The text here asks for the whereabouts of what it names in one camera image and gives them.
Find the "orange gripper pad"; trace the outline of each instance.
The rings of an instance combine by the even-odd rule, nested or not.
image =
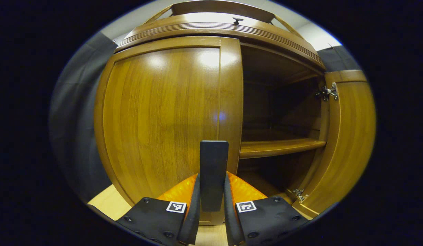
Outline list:
[[[187,211],[185,214],[187,215],[188,209],[190,208],[196,176],[198,176],[197,173],[179,182],[177,185],[164,192],[161,196],[157,197],[157,199],[163,201],[185,202],[187,204]]]
[[[258,191],[256,188],[252,187],[243,179],[237,177],[236,175],[230,172],[227,172],[227,174],[230,180],[231,196],[233,197],[233,207],[235,213],[235,204],[238,202],[254,201],[267,198],[266,195]]]

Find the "wooden floor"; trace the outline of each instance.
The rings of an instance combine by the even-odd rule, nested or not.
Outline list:
[[[89,205],[98,208],[113,220],[118,220],[122,215],[131,209],[131,206],[122,198],[114,185],[109,186],[100,192]],[[227,232],[225,224],[222,225],[201,225],[196,235],[196,246],[226,246]]]

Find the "metal hinge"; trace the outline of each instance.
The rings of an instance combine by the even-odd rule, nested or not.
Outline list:
[[[299,203],[302,203],[302,201],[304,201],[304,199],[307,198],[307,196],[308,196],[308,195],[302,195],[303,191],[304,191],[304,189],[301,189],[301,190],[294,189],[292,191],[292,193],[296,195],[296,198],[299,199]]]
[[[329,95],[333,96],[336,101],[339,100],[336,83],[331,83],[331,89],[328,89],[327,86],[324,85],[319,92],[315,93],[316,97],[324,96],[324,101],[328,101]]]

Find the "wooden cabinet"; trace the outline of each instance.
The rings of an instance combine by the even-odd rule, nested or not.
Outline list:
[[[366,78],[324,74],[313,47],[267,23],[278,18],[269,12],[213,2],[169,6],[172,17],[134,29],[108,61],[94,110],[108,176],[133,206],[198,173],[201,140],[226,140],[229,172],[314,218],[349,192],[371,154]],[[315,97],[333,83],[338,100]],[[223,209],[200,220],[221,224]]]

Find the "cabinet door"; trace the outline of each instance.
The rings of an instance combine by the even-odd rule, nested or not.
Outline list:
[[[105,67],[94,106],[97,147],[133,206],[198,173],[202,140],[228,141],[227,170],[236,173],[242,111],[238,39],[149,42],[114,54]]]
[[[325,74],[328,88],[336,83],[338,100],[332,96],[327,144],[303,201],[294,208],[314,218],[340,201],[357,183],[371,156],[375,138],[375,106],[371,89],[360,70]]]

